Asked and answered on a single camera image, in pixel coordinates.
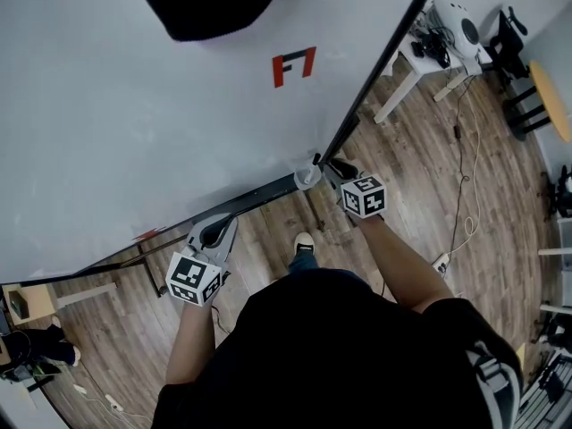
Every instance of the round wooden table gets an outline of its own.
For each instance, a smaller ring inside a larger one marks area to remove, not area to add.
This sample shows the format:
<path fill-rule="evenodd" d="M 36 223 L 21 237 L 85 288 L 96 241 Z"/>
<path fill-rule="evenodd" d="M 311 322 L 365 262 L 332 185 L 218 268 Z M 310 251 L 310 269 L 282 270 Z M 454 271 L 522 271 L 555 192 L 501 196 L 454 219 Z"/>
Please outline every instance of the round wooden table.
<path fill-rule="evenodd" d="M 530 74 L 533 78 L 534 86 L 517 97 L 505 100 L 502 104 L 507 124 L 515 137 L 524 140 L 527 133 L 552 123 L 560 137 L 568 143 L 570 141 L 570 131 L 568 129 L 566 107 L 562 103 L 558 90 L 554 87 L 554 83 L 552 83 L 548 73 L 544 71 L 544 68 L 538 62 L 530 62 Z M 534 93 L 538 94 L 543 103 L 528 113 L 521 114 L 516 107 L 517 103 Z M 530 118 L 543 112 L 546 112 L 548 116 L 539 121 L 527 123 Z"/>

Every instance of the black t-shirt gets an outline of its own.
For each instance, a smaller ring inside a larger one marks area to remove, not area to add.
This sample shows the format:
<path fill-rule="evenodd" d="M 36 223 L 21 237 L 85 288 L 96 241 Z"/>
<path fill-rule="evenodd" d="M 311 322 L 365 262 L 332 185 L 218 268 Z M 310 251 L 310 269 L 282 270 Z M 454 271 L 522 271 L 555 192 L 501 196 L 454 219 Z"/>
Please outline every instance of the black t-shirt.
<path fill-rule="evenodd" d="M 420 315 L 343 271 L 296 273 L 248 300 L 196 382 L 163 387 L 153 427 L 483 429 L 465 353 L 479 340 L 520 376 L 514 351 L 464 299 Z"/>

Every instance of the fiducial marker cube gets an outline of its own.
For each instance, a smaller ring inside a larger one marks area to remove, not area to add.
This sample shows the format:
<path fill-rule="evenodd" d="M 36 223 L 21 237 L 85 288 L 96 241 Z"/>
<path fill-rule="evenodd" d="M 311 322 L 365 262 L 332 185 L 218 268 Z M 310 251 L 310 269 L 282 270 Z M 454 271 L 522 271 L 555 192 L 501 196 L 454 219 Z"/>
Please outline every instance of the fiducial marker cube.
<path fill-rule="evenodd" d="M 377 175 L 367 175 L 341 185 L 346 211 L 365 219 L 385 211 L 385 185 Z"/>
<path fill-rule="evenodd" d="M 221 267 L 173 253 L 167 288 L 173 297 L 202 307 L 224 284 L 221 273 Z"/>

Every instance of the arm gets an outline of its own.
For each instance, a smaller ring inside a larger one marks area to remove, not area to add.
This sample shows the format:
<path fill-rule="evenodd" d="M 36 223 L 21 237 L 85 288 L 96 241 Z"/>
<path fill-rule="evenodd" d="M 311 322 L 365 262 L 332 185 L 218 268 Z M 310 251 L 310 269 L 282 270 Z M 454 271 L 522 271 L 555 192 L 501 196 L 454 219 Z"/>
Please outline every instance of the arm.
<path fill-rule="evenodd" d="M 204 307 L 185 304 L 167 366 L 166 384 L 194 382 L 214 352 L 215 328 L 210 303 Z"/>
<path fill-rule="evenodd" d="M 419 313 L 453 294 L 438 273 L 379 216 L 357 221 L 375 263 L 400 305 Z"/>

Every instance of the white table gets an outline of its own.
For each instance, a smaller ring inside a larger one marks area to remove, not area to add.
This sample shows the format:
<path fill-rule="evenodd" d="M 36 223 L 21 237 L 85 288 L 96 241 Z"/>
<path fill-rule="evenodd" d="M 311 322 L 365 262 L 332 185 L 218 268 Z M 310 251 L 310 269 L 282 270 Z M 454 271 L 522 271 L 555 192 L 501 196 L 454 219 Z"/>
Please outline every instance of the white table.
<path fill-rule="evenodd" d="M 408 94 L 408 92 L 421 80 L 421 78 L 428 73 L 435 72 L 448 72 L 451 69 L 464 67 L 463 63 L 456 57 L 451 51 L 449 51 L 450 67 L 443 69 L 437 61 L 430 57 L 416 57 L 413 54 L 413 48 L 411 47 L 411 42 L 416 41 L 413 36 L 407 34 L 403 41 L 401 41 L 398 51 L 403 54 L 403 56 L 408 60 L 412 67 L 411 73 L 403 80 L 400 86 L 391 95 L 389 100 L 385 103 L 382 109 L 375 115 L 375 122 L 382 122 L 389 113 L 398 105 L 398 103 L 403 100 L 403 98 Z M 479 44 L 479 57 L 481 64 L 492 63 L 491 57 L 484 50 L 483 46 Z M 455 78 L 450 80 L 445 88 L 440 90 L 434 97 L 435 102 L 442 100 L 447 94 L 449 94 L 454 88 L 461 84 L 464 80 L 469 77 L 469 73 L 463 68 L 463 71 L 459 73 Z"/>

